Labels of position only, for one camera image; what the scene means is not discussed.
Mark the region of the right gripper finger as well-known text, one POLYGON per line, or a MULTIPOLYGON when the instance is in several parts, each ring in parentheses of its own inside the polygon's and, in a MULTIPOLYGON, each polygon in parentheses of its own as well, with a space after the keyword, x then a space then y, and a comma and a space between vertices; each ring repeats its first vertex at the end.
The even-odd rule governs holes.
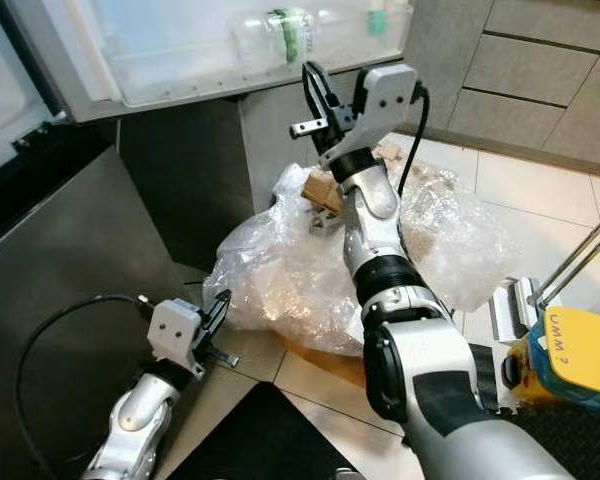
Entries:
POLYGON ((338 120, 342 116, 342 104, 329 82, 329 74, 323 67, 314 68, 314 115, 326 120, 338 120))
POLYGON ((303 63, 303 90, 306 104, 315 119, 322 119, 328 124, 332 123, 332 106, 328 97, 331 95, 329 76, 326 69, 312 60, 303 63))

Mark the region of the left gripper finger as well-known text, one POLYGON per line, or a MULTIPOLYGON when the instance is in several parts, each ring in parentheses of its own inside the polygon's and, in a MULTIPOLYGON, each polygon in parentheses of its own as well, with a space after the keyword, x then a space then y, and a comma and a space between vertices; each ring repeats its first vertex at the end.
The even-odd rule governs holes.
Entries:
POLYGON ((205 326, 205 333, 207 333, 207 339, 213 338, 214 335, 222 328, 224 324, 224 317, 228 312, 228 307, 232 300, 231 289, 224 289, 213 297, 212 303, 207 310, 208 323, 205 326))

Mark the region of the clear fridge door shelf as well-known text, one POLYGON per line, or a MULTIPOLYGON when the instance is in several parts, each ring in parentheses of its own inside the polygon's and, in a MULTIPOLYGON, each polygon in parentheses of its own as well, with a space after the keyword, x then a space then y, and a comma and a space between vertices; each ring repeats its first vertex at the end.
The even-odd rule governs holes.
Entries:
POLYGON ((249 70, 242 67, 228 20, 251 10, 342 3, 383 10, 395 49, 356 67, 396 58, 404 49, 414 8, 411 0, 94 0, 105 44, 102 52, 128 106, 199 99, 231 90, 299 77, 301 67, 249 70))

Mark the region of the steel fridge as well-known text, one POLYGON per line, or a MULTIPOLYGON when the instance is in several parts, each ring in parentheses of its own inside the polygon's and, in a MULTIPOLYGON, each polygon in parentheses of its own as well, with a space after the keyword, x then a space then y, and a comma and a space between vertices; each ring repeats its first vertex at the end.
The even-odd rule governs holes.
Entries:
POLYGON ((40 116, 0 133, 0 480, 68 479, 150 355, 127 298, 185 297, 253 211, 239 101, 58 122, 3 9, 0 68, 40 116))

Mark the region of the clear green-label water bottle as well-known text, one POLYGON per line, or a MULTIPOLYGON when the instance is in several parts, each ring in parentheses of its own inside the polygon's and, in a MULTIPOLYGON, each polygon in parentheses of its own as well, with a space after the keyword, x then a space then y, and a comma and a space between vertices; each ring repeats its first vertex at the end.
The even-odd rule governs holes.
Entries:
POLYGON ((395 49, 383 10, 342 3, 256 9, 235 15, 228 28, 237 59, 249 70, 356 63, 395 49))

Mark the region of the brown pulp packing insert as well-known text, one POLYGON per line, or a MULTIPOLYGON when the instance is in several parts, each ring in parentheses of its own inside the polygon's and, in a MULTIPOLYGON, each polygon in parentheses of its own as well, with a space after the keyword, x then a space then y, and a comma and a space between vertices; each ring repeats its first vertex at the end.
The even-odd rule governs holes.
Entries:
MULTIPOLYGON (((374 159, 383 161, 388 169, 392 166, 401 166, 405 163, 406 151, 399 143, 383 140, 373 148, 374 159)), ((335 177, 327 170, 319 169, 317 166, 306 178, 301 196, 309 200, 320 209, 331 211, 333 215, 341 215, 341 193, 335 177)))

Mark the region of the clear plastic wrap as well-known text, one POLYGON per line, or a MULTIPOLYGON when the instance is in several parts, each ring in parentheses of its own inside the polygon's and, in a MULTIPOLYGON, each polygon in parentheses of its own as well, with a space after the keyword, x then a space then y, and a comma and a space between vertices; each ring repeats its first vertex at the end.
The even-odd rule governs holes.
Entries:
MULTIPOLYGON (((344 262, 344 227, 312 232, 315 205, 303 197, 310 174, 295 163, 283 169, 274 204, 219 244, 203 293, 230 291, 232 328, 272 330, 309 349, 359 357, 361 306, 344 262)), ((448 310, 484 305, 521 255, 472 187, 428 163, 411 169, 401 228, 410 260, 448 310)))

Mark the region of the black flat pad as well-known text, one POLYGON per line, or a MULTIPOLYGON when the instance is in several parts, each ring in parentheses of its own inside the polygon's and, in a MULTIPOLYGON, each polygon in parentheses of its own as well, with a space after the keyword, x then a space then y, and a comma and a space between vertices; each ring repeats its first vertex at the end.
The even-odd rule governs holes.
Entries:
POLYGON ((260 381, 166 480, 336 480, 360 476, 269 381, 260 381))

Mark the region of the large brown cardboard box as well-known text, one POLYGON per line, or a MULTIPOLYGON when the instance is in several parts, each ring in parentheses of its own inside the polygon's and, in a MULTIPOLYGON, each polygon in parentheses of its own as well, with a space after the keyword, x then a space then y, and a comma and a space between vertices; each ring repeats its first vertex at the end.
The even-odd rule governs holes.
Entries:
POLYGON ((367 385, 367 375, 365 375, 363 358, 356 356, 345 356, 345 355, 333 355, 333 353, 320 351, 320 349, 309 349, 304 346, 300 346, 299 343, 294 342, 277 332, 272 333, 274 338, 278 339, 278 342, 287 349, 290 353, 304 358, 309 364, 313 364, 319 369, 322 369, 331 374, 336 375, 337 378, 349 381, 349 383, 358 385, 358 387, 364 388, 367 385))

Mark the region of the grey kitchen cabinets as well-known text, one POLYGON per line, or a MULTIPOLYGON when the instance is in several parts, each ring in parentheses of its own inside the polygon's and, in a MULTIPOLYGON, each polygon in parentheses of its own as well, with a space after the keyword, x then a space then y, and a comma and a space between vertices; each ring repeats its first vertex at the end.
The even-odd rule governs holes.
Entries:
POLYGON ((409 0, 428 140, 600 175, 600 0, 409 0))

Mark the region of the small black plate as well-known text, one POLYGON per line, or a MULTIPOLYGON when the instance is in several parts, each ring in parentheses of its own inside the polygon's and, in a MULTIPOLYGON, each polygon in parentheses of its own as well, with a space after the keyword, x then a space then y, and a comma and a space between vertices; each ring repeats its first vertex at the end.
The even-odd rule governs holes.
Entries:
POLYGON ((475 364, 477 398, 484 410, 498 413, 509 407, 510 389, 506 385, 505 352, 489 346, 470 343, 470 352, 475 364))

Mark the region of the yellow-lid blue container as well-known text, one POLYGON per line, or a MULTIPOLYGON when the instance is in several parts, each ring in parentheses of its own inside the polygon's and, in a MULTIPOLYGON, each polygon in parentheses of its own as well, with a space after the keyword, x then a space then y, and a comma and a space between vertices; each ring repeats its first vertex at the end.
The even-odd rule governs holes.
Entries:
POLYGON ((555 306, 516 339, 500 378, 520 406, 600 411, 600 314, 555 306))

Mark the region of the black interlocking foam mat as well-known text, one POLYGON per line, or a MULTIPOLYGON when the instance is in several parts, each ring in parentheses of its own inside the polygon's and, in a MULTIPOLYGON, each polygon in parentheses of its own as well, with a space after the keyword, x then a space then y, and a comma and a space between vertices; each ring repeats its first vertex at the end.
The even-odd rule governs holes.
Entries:
POLYGON ((600 410, 536 404, 502 407, 498 416, 532 435, 576 480, 600 480, 600 410))

